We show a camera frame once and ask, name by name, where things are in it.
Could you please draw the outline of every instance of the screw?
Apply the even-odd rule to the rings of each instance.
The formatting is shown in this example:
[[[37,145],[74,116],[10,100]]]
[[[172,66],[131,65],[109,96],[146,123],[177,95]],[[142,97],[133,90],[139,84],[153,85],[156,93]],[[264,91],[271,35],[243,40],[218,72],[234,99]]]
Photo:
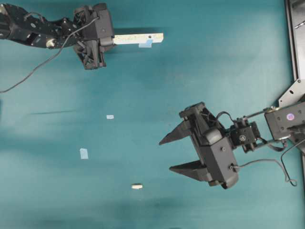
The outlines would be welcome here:
[[[239,140],[240,140],[241,142],[244,142],[246,139],[247,139],[247,138],[246,138],[245,135],[240,135],[240,136],[239,136]]]

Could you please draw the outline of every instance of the black cable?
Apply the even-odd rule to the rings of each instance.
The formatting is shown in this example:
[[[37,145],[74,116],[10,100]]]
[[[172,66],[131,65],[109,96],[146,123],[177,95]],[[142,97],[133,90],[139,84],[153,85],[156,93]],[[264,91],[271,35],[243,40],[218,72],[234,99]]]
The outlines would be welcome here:
[[[66,39],[66,41],[63,43],[63,45],[61,46],[61,48],[59,49],[58,53],[56,53],[55,55],[51,56],[49,59],[47,59],[46,61],[44,61],[43,63],[39,64],[36,68],[34,68],[23,80],[21,80],[20,82],[16,83],[15,85],[13,85],[12,87],[10,87],[9,89],[6,89],[4,91],[0,91],[0,93],[6,93],[8,91],[10,91],[11,89],[17,87],[19,84],[23,83],[24,81],[26,81],[31,75],[33,75],[33,73],[39,69],[40,67],[42,67],[43,65],[47,64],[48,62],[52,61],[53,59],[55,59],[63,50],[63,48],[65,47],[66,43],[68,42],[69,38],[78,33],[79,31],[83,30],[84,28],[88,27],[89,25],[91,25],[93,22],[95,22],[97,19],[99,19],[99,17],[93,19],[89,24],[84,25],[83,27],[79,28],[78,30],[72,32]]]
[[[217,121],[217,122],[218,122],[218,119],[220,118],[220,116],[222,116],[222,115],[228,115],[228,116],[230,117],[231,121],[234,123],[234,120],[232,119],[231,115],[230,115],[228,112],[226,112],[226,111],[221,111],[221,112],[216,116],[216,121]]]
[[[297,147],[298,145],[300,145],[300,144],[303,143],[303,142],[305,142],[305,139],[303,139],[303,140],[300,141],[299,143],[293,145],[292,147],[290,147],[289,149],[287,149],[285,152],[283,152],[282,155],[281,155],[281,162],[282,162],[282,164],[283,164],[284,170],[285,170],[285,172],[287,173],[287,176],[288,176],[289,179],[290,179],[290,176],[289,176],[289,174],[288,174],[288,172],[287,172],[287,169],[286,169],[286,166],[285,166],[285,164],[284,164],[283,156],[284,156],[288,151],[290,151],[291,149]]]
[[[245,166],[248,166],[250,164],[254,164],[254,163],[257,163],[257,162],[264,162],[264,161],[269,161],[269,162],[276,162],[282,169],[282,171],[284,172],[285,174],[285,182],[290,182],[290,184],[292,184],[292,186],[296,187],[297,186],[297,181],[295,179],[290,179],[286,169],[284,168],[283,165],[281,165],[277,160],[275,159],[259,159],[259,160],[255,160],[255,161],[250,161],[242,166],[230,166],[230,169],[233,170],[233,168],[243,168]]]
[[[37,15],[37,16],[39,16],[39,19],[40,19],[40,21],[42,22],[42,23],[44,23],[44,19],[43,19],[43,16],[40,14],[40,13],[36,13],[36,12],[29,12],[29,13],[27,13],[26,15],[24,15],[24,21],[26,21],[27,19],[28,19],[28,17],[29,16],[31,16],[31,15]]]
[[[269,148],[271,148],[272,150],[277,151],[277,152],[282,152],[284,149],[287,148],[287,142],[285,140],[282,140],[283,147],[277,147],[277,146],[272,145],[270,142],[263,139],[262,137],[258,137],[257,139],[261,140],[265,145],[267,145]]]

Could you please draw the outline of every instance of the metal bracket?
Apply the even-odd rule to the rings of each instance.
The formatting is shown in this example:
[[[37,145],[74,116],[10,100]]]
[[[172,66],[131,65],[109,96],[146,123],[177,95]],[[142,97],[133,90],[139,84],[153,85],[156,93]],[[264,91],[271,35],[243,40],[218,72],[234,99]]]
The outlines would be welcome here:
[[[296,80],[278,100],[279,107],[297,103],[305,94],[305,80]]]

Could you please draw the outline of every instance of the metal frame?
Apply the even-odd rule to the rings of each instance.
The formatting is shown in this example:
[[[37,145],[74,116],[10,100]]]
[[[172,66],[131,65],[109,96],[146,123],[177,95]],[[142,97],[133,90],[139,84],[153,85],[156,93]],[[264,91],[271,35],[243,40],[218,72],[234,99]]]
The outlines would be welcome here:
[[[301,79],[305,80],[305,73],[302,74],[299,67],[301,63],[305,65],[305,60],[298,56],[298,47],[297,47],[298,39],[301,39],[301,37],[298,37],[295,32],[295,23],[298,24],[301,23],[301,21],[294,22],[294,18],[296,17],[296,15],[294,14],[294,10],[301,6],[305,7],[305,0],[294,0],[294,1],[285,0],[288,34],[289,34],[289,42],[290,42],[290,50],[291,50],[291,64],[292,64],[292,71],[293,71],[295,83],[279,99],[280,106],[282,104],[290,103],[290,101],[295,100],[297,96],[302,94],[302,91],[300,91],[302,88],[298,84],[302,83]],[[303,168],[303,179],[304,179],[304,190],[305,190],[305,145],[301,144],[298,148],[301,151],[301,162]]]

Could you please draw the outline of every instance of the small white object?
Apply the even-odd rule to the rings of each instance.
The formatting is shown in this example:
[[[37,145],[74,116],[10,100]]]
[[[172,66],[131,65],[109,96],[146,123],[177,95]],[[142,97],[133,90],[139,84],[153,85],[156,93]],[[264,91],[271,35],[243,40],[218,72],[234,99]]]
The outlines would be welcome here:
[[[82,160],[89,159],[89,157],[88,157],[88,150],[87,149],[80,149],[80,153],[81,153],[81,159]]]
[[[115,35],[113,39],[113,43],[145,44],[147,43],[148,40],[152,40],[152,43],[161,43],[163,41],[163,33]]]
[[[114,119],[114,115],[112,115],[112,114],[108,114],[106,117],[107,117],[107,119]]]
[[[46,43],[47,48],[55,47],[55,39],[49,39]]]
[[[143,184],[132,184],[132,189],[142,189]]]

